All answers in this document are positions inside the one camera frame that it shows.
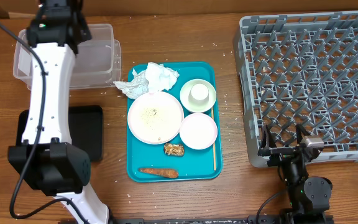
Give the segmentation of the large white plate with rice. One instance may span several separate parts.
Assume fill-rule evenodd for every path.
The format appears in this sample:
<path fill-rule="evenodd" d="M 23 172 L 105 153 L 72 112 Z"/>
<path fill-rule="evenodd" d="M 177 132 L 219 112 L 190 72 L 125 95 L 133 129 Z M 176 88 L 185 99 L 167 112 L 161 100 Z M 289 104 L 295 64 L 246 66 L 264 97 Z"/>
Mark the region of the large white plate with rice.
<path fill-rule="evenodd" d="M 146 144 L 165 144 L 175 138 L 184 119 L 181 103 L 166 92 L 145 93 L 130 105 L 127 124 Z"/>

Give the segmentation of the small white cup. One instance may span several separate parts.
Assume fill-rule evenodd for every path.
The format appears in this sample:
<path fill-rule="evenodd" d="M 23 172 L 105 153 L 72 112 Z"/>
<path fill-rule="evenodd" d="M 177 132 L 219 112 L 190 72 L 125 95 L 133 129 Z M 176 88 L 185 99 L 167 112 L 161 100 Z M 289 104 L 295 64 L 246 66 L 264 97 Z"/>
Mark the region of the small white cup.
<path fill-rule="evenodd" d="M 197 83 L 191 88 L 190 95 L 195 101 L 205 101 L 209 96 L 208 87 L 202 83 Z"/>

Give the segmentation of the brown cardboard backdrop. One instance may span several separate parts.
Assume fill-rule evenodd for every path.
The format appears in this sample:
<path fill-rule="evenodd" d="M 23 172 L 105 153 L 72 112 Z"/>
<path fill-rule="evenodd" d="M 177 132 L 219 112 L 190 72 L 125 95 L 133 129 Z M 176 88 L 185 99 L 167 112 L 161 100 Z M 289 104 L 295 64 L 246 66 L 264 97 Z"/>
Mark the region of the brown cardboard backdrop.
<path fill-rule="evenodd" d="M 86 16 L 358 10 L 358 0 L 84 0 Z"/>

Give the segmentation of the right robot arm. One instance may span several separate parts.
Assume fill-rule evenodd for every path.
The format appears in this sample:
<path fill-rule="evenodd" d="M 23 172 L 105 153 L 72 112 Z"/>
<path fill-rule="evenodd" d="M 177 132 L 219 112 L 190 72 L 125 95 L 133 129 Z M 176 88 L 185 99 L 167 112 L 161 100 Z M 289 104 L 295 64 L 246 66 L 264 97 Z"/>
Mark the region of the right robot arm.
<path fill-rule="evenodd" d="M 309 176 L 306 164 L 316 159 L 324 149 L 323 140 L 309 133 L 301 124 L 296 125 L 295 147 L 277 147 L 267 125 L 262 128 L 259 156 L 267 156 L 267 165 L 276 167 L 285 189 L 268 198 L 258 209 L 256 223 L 333 223 L 327 217 L 333 184 L 325 177 Z M 274 217 L 261 217 L 261 211 L 281 194 L 288 194 L 290 208 L 282 209 Z"/>

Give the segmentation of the carrot piece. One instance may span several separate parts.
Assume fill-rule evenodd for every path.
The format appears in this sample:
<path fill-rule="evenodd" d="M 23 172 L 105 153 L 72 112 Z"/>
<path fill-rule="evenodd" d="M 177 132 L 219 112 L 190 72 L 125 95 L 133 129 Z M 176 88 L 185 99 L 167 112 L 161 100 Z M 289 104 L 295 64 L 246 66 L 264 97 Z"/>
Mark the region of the carrot piece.
<path fill-rule="evenodd" d="M 140 168 L 139 172 L 166 177 L 169 179 L 176 179 L 178 177 L 178 172 L 174 169 Z"/>

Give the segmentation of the small white bowl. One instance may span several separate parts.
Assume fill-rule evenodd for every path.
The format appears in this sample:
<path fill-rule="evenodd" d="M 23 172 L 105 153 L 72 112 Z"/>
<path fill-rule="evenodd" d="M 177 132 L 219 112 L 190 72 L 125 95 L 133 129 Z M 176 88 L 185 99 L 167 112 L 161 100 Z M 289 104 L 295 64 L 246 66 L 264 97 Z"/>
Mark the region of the small white bowl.
<path fill-rule="evenodd" d="M 182 121 L 179 134 L 186 146 L 203 150 L 212 146 L 217 139 L 218 127 L 210 116 L 204 113 L 193 113 Z"/>

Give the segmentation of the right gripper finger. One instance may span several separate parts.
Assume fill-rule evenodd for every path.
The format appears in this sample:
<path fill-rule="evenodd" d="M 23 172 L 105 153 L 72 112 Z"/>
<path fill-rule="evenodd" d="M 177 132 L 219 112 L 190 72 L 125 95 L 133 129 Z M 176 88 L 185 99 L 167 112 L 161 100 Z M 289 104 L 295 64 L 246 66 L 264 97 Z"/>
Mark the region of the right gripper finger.
<path fill-rule="evenodd" d="M 267 124 L 262 127 L 262 140 L 260 143 L 260 149 L 276 148 L 275 138 L 270 132 L 270 128 Z"/>
<path fill-rule="evenodd" d="M 296 128 L 296 140 L 297 140 L 297 143 L 300 144 L 302 139 L 305 137 L 305 136 L 309 136 L 310 135 L 310 132 L 308 132 L 304 126 L 302 124 L 297 124 L 295 126 Z"/>

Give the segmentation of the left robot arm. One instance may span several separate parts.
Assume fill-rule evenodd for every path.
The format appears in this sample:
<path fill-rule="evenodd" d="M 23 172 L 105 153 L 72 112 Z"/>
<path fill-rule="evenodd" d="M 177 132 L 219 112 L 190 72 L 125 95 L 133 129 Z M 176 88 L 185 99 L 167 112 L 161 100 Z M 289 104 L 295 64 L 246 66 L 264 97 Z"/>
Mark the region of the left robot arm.
<path fill-rule="evenodd" d="M 32 87 L 25 130 L 18 146 L 8 149 L 8 161 L 19 173 L 9 212 L 25 219 L 60 202 L 78 223 L 112 223 L 107 205 L 90 184 L 88 154 L 72 144 L 68 125 L 70 80 L 78 45 L 91 39 L 82 13 L 83 1 L 41 1 L 18 41 L 32 54 Z M 21 184 L 53 200 L 25 215 L 14 211 Z"/>

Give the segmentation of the wooden chopstick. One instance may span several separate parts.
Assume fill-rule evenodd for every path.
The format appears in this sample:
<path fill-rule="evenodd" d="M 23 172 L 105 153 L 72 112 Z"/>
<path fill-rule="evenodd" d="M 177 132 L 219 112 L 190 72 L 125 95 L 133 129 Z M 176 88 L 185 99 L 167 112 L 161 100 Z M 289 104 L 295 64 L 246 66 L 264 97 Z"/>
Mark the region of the wooden chopstick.
<path fill-rule="evenodd" d="M 214 121 L 214 108 L 211 108 L 211 119 Z M 213 142 L 213 170 L 216 171 L 216 140 Z"/>

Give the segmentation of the white tissue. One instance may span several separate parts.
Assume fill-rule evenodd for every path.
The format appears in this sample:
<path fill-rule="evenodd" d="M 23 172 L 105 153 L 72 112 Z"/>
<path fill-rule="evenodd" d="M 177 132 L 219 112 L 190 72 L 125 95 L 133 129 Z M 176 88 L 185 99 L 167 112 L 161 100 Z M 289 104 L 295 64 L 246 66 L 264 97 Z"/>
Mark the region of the white tissue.
<path fill-rule="evenodd" d="M 153 62 L 147 64 L 144 74 L 145 79 L 148 81 L 149 93 L 170 90 L 180 76 L 177 71 Z"/>
<path fill-rule="evenodd" d="M 132 74 L 134 78 L 130 82 L 115 81 L 113 83 L 128 98 L 135 100 L 149 91 L 149 81 L 145 77 L 145 70 L 140 73 L 133 70 Z"/>

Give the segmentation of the walnut food scrap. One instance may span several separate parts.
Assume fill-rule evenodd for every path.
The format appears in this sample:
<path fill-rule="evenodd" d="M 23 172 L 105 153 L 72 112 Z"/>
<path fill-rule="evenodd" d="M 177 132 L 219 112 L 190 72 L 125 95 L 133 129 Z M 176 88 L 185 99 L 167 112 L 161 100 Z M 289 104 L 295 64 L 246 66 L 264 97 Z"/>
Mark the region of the walnut food scrap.
<path fill-rule="evenodd" d="M 181 144 L 166 143 L 163 150 L 168 156 L 183 156 L 185 154 L 185 148 Z"/>

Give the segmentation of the black plastic tray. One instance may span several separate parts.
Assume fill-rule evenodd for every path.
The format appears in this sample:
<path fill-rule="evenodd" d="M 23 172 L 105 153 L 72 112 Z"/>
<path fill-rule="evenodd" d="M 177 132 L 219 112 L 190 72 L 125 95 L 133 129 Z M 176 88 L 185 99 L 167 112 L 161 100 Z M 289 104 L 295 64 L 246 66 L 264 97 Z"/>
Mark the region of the black plastic tray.
<path fill-rule="evenodd" d="M 28 121 L 36 121 L 38 117 L 29 117 L 29 110 L 19 115 L 16 145 L 8 148 L 8 161 L 14 166 L 25 164 L 32 145 L 22 142 L 22 135 Z M 68 125 L 71 145 L 88 154 L 91 162 L 103 159 L 103 110 L 98 105 L 74 106 L 68 109 Z"/>

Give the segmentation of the teal plastic serving tray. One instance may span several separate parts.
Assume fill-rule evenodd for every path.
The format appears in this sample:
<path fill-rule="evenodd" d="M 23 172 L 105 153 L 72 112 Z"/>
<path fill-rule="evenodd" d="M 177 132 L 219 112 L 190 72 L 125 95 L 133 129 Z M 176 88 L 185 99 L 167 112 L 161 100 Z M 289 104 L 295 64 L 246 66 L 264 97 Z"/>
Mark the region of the teal plastic serving tray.
<path fill-rule="evenodd" d="M 180 76 L 173 88 L 167 93 L 176 99 L 180 98 L 180 89 L 192 79 L 202 79 L 216 87 L 216 79 L 212 66 L 206 62 L 172 62 L 164 63 L 165 67 L 177 71 Z M 204 180 L 217 177 L 223 169 L 223 150 L 221 133 L 216 139 L 216 171 L 213 170 L 213 146 L 195 150 L 185 146 L 183 156 L 168 156 L 162 144 L 146 144 L 136 139 L 127 128 L 127 174 L 140 183 L 169 182 L 172 179 L 139 172 L 140 168 L 174 169 L 178 172 L 175 181 Z"/>

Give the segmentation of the clear plastic waste bin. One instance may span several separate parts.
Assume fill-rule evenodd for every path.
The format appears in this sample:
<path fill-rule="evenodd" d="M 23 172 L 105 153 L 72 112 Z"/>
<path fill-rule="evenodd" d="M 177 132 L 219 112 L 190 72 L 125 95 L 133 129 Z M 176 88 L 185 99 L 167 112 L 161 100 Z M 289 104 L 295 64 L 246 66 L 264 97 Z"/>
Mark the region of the clear plastic waste bin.
<path fill-rule="evenodd" d="M 121 79 L 121 46 L 114 38 L 111 24 L 90 24 L 92 39 L 78 46 L 79 54 L 71 76 L 70 89 L 113 87 Z M 19 42 L 16 43 L 13 76 L 32 85 L 31 54 Z"/>

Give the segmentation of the grey dishwasher rack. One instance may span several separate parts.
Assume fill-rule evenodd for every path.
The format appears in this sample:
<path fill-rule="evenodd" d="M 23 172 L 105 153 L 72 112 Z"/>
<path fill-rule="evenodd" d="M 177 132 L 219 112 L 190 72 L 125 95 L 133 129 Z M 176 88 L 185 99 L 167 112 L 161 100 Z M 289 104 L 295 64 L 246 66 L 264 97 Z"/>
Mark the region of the grey dishwasher rack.
<path fill-rule="evenodd" d="M 297 124 L 323 140 L 318 162 L 358 162 L 358 11 L 245 16 L 233 44 L 253 166 L 264 126 L 293 147 Z"/>

